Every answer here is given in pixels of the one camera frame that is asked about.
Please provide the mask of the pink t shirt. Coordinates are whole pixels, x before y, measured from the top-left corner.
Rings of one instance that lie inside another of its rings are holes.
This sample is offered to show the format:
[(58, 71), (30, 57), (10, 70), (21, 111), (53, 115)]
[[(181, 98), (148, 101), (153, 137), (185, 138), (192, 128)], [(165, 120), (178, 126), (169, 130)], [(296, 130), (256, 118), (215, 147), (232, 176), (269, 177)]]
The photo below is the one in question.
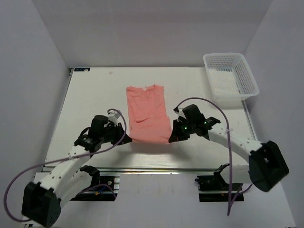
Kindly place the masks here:
[(171, 123), (167, 115), (164, 87), (126, 88), (130, 137), (137, 143), (168, 144)]

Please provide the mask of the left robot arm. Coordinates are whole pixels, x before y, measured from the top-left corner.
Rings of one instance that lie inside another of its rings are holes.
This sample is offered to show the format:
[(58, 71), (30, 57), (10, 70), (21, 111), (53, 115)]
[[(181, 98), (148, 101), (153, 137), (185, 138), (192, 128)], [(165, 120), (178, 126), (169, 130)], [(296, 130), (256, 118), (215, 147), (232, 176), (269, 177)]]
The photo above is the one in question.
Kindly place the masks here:
[(98, 170), (87, 162), (102, 152), (102, 144), (117, 146), (132, 141), (125, 131), (126, 122), (118, 122), (121, 112), (109, 109), (107, 113), (107, 116), (96, 115), (93, 118), (90, 127), (80, 133), (67, 157), (56, 161), (56, 167), (47, 176), (25, 187), (23, 216), (46, 228), (52, 227), (64, 205), (90, 187)]

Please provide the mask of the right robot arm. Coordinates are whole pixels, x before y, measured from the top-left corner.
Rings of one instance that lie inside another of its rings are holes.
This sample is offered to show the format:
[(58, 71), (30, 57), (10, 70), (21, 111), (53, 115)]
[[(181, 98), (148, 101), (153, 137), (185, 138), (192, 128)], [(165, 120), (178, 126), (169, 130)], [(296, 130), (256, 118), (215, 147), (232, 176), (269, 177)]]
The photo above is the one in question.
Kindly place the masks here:
[(192, 134), (218, 143), (244, 159), (246, 165), (223, 164), (213, 175), (199, 176), (196, 181), (202, 190), (226, 190), (233, 184), (252, 184), (263, 192), (270, 191), (289, 174), (289, 168), (278, 145), (273, 141), (260, 142), (239, 134), (229, 133), (220, 120), (205, 116), (191, 104), (175, 108), (178, 118), (173, 121), (169, 142), (180, 142)]

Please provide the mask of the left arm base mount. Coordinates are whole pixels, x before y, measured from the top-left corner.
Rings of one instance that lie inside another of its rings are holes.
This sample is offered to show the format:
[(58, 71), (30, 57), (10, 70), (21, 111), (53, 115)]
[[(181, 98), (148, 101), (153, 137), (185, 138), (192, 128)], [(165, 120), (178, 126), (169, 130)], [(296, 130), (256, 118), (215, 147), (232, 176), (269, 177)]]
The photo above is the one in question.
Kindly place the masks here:
[(97, 168), (85, 165), (80, 170), (88, 174), (90, 185), (78, 193), (71, 201), (115, 201), (119, 191), (120, 177), (100, 172)]

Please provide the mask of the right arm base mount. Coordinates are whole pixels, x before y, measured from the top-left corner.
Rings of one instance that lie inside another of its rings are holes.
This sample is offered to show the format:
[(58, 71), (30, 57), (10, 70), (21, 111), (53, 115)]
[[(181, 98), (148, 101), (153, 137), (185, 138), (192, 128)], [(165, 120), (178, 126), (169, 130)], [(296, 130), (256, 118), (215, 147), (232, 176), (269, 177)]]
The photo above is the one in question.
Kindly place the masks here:
[(198, 185), (199, 202), (228, 202), (228, 183), (223, 179), (223, 170), (229, 170), (229, 164), (223, 164), (212, 175), (198, 175), (194, 181)]

